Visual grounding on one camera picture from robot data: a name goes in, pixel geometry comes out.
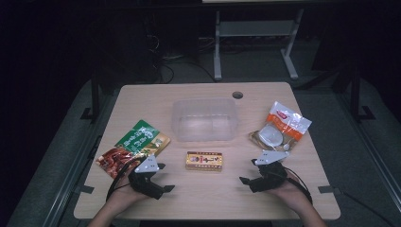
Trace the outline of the gold and red box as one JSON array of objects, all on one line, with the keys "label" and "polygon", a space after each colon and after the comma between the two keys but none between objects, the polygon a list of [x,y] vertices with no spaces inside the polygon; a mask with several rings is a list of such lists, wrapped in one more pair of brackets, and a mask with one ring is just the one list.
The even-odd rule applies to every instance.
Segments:
[{"label": "gold and red box", "polygon": [[223,156],[219,152],[188,151],[185,167],[190,170],[221,171]]}]

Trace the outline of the clear plastic container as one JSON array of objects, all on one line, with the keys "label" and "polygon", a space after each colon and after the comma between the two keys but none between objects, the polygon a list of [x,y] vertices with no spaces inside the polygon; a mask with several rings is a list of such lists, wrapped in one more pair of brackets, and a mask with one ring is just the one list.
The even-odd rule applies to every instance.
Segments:
[{"label": "clear plastic container", "polygon": [[235,102],[226,97],[178,100],[173,103],[171,120],[180,142],[229,141],[238,123]]}]

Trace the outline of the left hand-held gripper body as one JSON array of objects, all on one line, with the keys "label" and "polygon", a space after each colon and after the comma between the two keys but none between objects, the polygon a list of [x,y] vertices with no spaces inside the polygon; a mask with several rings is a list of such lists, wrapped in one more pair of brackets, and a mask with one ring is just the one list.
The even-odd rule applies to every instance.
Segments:
[{"label": "left hand-held gripper body", "polygon": [[129,175],[129,182],[133,190],[159,200],[165,193],[164,189],[151,181],[151,177],[159,170],[161,169],[158,169],[156,157],[154,155],[146,157]]}]

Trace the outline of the person's left hand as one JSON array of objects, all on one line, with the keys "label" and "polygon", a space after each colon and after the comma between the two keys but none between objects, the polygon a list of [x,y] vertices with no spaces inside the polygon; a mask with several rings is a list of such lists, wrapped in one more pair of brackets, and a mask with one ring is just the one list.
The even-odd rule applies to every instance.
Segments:
[{"label": "person's left hand", "polygon": [[128,178],[124,176],[117,184],[112,195],[106,201],[106,210],[118,215],[148,196],[134,191]]}]

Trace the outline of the white metal table frame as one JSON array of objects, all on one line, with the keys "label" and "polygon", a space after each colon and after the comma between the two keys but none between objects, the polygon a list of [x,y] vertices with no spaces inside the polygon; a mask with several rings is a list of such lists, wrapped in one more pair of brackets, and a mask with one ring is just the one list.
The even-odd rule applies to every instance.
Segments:
[{"label": "white metal table frame", "polygon": [[220,39],[227,37],[273,37],[288,36],[286,48],[281,49],[282,59],[291,79],[297,79],[298,73],[291,59],[291,50],[294,45],[304,9],[299,9],[293,20],[276,21],[222,21],[220,12],[216,12],[215,23],[215,50],[214,50],[214,79],[222,80],[220,60]]}]

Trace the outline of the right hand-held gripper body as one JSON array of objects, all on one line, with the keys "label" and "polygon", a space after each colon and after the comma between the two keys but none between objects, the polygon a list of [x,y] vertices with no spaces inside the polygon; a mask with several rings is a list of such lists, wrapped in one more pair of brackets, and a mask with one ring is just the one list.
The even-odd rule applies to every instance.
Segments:
[{"label": "right hand-held gripper body", "polygon": [[281,161],[289,156],[287,151],[264,150],[257,158],[261,176],[250,182],[253,193],[279,187],[287,177]]}]

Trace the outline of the person's right hand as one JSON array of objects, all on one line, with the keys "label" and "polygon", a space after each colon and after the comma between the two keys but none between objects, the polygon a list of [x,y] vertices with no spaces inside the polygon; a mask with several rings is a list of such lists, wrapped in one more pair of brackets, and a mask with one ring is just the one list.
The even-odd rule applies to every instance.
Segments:
[{"label": "person's right hand", "polygon": [[298,213],[303,211],[311,203],[306,195],[293,183],[285,181],[277,188],[269,190],[269,193],[278,197],[291,210]]}]

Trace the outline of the white and orange food packet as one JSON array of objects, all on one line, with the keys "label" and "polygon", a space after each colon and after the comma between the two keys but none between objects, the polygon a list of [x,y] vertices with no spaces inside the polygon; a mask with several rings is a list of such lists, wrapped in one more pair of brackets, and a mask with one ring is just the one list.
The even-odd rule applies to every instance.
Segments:
[{"label": "white and orange food packet", "polygon": [[260,148],[290,151],[302,139],[312,121],[275,101],[259,131],[249,133],[250,139]]}]

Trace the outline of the green and red snack packet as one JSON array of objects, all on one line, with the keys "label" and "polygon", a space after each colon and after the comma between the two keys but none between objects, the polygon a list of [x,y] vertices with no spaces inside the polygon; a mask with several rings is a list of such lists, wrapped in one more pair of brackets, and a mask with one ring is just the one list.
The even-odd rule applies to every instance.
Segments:
[{"label": "green and red snack packet", "polygon": [[159,155],[170,143],[170,138],[152,127],[148,122],[139,120],[112,149],[100,155],[96,164],[113,179],[129,161],[138,166],[139,158]]}]

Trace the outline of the black metal stand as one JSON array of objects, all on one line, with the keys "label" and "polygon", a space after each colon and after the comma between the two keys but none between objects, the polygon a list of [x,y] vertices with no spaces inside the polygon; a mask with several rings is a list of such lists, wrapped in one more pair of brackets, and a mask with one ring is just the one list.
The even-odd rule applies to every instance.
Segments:
[{"label": "black metal stand", "polygon": [[359,104],[360,95],[360,73],[356,66],[352,69],[350,112],[351,116],[360,123],[362,120],[375,120],[375,116],[368,106]]},{"label": "black metal stand", "polygon": [[100,102],[99,102],[99,83],[97,77],[97,71],[94,71],[91,75],[91,107],[85,108],[81,119],[90,120],[95,123],[100,112]]}]

